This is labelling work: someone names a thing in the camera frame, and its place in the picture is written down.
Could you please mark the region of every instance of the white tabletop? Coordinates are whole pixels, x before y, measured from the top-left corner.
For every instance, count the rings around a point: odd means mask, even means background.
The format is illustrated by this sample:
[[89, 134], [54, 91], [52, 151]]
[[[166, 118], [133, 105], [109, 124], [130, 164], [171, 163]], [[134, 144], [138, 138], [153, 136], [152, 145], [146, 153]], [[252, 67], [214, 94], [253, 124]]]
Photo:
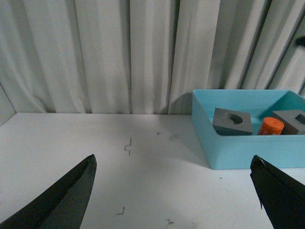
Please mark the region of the white tabletop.
[[0, 127], [0, 222], [91, 154], [82, 229], [272, 228], [251, 170], [210, 169], [189, 115], [16, 114]]

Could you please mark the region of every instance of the gray square block with hole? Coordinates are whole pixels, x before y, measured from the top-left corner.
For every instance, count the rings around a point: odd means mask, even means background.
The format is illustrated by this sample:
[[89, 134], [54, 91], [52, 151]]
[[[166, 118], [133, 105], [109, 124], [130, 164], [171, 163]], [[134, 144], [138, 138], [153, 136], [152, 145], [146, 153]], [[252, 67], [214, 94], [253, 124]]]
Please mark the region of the gray square block with hole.
[[305, 135], [305, 112], [302, 110], [273, 111], [273, 117], [284, 123], [281, 135]]
[[219, 135], [252, 135], [250, 113], [215, 108], [213, 123]]

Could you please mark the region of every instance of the teal plastic tray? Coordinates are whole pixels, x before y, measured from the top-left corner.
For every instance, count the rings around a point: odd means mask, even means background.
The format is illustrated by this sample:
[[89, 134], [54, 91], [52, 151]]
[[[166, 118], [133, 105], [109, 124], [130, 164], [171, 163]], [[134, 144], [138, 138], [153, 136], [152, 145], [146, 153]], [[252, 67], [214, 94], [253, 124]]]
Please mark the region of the teal plastic tray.
[[[253, 135], [221, 136], [212, 126], [216, 107], [249, 112]], [[192, 122], [212, 169], [250, 168], [254, 155], [276, 167], [305, 167], [305, 135], [257, 135], [272, 111], [305, 111], [305, 99], [282, 90], [193, 90]]]

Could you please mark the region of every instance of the orange bottle cap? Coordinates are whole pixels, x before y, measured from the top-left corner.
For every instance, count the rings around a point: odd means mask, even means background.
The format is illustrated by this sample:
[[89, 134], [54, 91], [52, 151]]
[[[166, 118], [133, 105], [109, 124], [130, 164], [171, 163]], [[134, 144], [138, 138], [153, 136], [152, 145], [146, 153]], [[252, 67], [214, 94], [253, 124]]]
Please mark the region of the orange bottle cap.
[[259, 135], [279, 135], [284, 128], [281, 120], [273, 117], [266, 117], [259, 131]]
[[284, 123], [277, 118], [267, 117], [264, 118], [263, 122], [275, 130], [282, 130], [284, 128]]

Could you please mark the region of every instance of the curtain fold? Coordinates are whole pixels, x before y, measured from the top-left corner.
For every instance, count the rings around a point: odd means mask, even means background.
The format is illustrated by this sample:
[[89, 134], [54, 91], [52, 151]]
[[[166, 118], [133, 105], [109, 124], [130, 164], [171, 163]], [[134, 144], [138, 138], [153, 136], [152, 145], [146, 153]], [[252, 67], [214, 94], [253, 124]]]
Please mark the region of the curtain fold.
[[131, 0], [133, 114], [166, 114], [172, 80], [175, 0]]
[[272, 1], [243, 89], [266, 89], [304, 12], [304, 0]]
[[305, 0], [2, 0], [0, 123], [15, 111], [190, 114], [193, 89], [305, 96], [304, 11]]
[[192, 90], [207, 87], [219, 4], [180, 2], [169, 114], [190, 114]]
[[54, 112], [21, 0], [0, 1], [0, 83], [16, 112]]
[[72, 0], [24, 0], [39, 62], [55, 111], [91, 111]]
[[268, 88], [288, 89], [304, 96], [302, 94], [304, 93], [304, 80], [305, 19], [303, 18]]
[[221, 1], [207, 88], [239, 89], [268, 9], [267, 0]]
[[76, 0], [92, 113], [131, 113], [129, 2]]

